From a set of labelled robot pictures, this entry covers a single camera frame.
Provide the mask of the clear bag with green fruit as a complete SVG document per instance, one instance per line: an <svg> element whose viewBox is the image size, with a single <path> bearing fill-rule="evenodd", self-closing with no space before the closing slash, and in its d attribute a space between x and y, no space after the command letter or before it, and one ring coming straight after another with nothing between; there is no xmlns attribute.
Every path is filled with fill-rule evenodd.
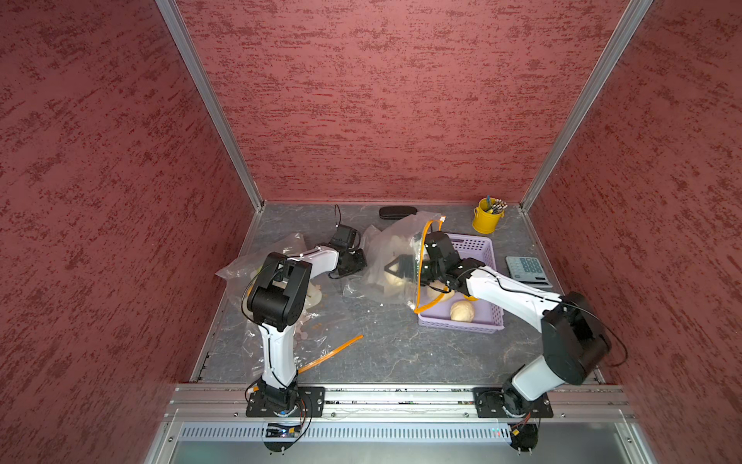
<svg viewBox="0 0 742 464"><path fill-rule="evenodd" d="M330 304L340 280L366 267L361 245L359 233L347 226L313 247L295 232L216 273L237 286L228 307L245 319L245 380L273 373L289 377L332 355L335 327L348 316Z"/></svg>

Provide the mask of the beige pear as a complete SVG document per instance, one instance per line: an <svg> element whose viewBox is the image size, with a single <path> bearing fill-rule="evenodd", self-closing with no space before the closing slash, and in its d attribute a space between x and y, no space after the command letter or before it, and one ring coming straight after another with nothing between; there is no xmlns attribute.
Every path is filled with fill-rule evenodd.
<svg viewBox="0 0 742 464"><path fill-rule="evenodd" d="M471 323L475 319L475 306L468 300L455 302L450 307L449 316L453 322Z"/></svg>
<svg viewBox="0 0 742 464"><path fill-rule="evenodd" d="M389 287L404 287L406 284L405 278L400 278L390 272L384 272L384 276Z"/></svg>

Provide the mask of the clear zip-top bag orange seal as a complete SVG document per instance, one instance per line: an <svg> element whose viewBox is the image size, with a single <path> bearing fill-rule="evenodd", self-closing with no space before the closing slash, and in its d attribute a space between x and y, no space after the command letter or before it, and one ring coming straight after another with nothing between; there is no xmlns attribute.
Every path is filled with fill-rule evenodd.
<svg viewBox="0 0 742 464"><path fill-rule="evenodd" d="M380 305L403 305L417 311L423 306L424 243L444 228L446 216L418 212L384 229L374 225L361 235L366 267L344 283L343 295Z"/></svg>

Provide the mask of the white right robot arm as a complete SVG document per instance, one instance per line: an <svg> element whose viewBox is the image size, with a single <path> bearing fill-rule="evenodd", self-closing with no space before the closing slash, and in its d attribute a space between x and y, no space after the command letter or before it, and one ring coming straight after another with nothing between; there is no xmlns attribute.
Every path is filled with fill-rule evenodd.
<svg viewBox="0 0 742 464"><path fill-rule="evenodd" d="M438 282L440 293L459 293L496 305L539 332L542 354L511 374L496 394L510 417L525 417L542 396L564 384L583 384L612 350L608 329L583 295L542 291L498 273L479 259L463 258L442 231L426 234L418 254L394 257L384 271L417 288Z"/></svg>

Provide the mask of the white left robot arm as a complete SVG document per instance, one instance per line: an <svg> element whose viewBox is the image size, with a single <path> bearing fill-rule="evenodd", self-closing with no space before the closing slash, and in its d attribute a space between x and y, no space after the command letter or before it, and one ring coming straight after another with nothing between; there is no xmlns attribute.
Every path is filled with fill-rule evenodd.
<svg viewBox="0 0 742 464"><path fill-rule="evenodd" d="M294 334L310 281L321 275L351 276L365 267L365 254L359 247L320 245L297 256L267 255L243 298L242 311L262 338L264 370L256 385L259 397L272 410L288 414L300 401Z"/></svg>

